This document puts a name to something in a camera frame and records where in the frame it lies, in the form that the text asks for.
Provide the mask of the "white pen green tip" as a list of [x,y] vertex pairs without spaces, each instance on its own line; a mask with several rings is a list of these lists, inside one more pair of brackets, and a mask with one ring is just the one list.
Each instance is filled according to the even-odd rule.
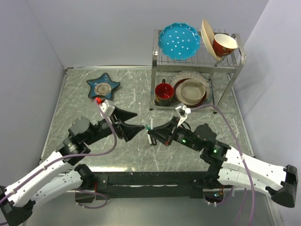
[[149,141],[150,146],[152,146],[152,141],[151,141],[150,135],[147,134],[147,137],[148,137],[148,141]]

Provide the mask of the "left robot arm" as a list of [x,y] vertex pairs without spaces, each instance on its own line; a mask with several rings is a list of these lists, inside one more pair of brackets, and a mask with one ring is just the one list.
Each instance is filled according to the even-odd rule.
[[144,129],[143,125],[125,122],[136,113],[113,107],[97,124],[86,117],[77,118],[69,128],[68,137],[39,166],[15,183],[0,188],[0,209],[9,226],[25,222],[34,208],[66,191],[88,189],[95,183],[90,168],[79,162],[91,154],[89,145],[113,135],[126,142]]

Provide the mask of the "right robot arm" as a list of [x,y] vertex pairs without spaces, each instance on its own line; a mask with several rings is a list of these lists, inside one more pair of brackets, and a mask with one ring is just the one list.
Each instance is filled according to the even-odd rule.
[[148,131],[160,143],[172,142],[200,152],[200,158],[209,164],[206,179],[209,188],[218,185],[239,186],[269,195],[275,203],[293,208],[298,186],[297,168],[278,166],[240,154],[239,151],[219,140],[208,124],[194,131],[178,124],[179,117]]

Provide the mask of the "black blue highlighter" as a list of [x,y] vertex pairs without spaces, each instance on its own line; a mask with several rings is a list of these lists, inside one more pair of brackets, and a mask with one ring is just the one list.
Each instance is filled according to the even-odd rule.
[[157,145],[157,141],[154,137],[151,137],[151,142],[152,142],[152,145]]

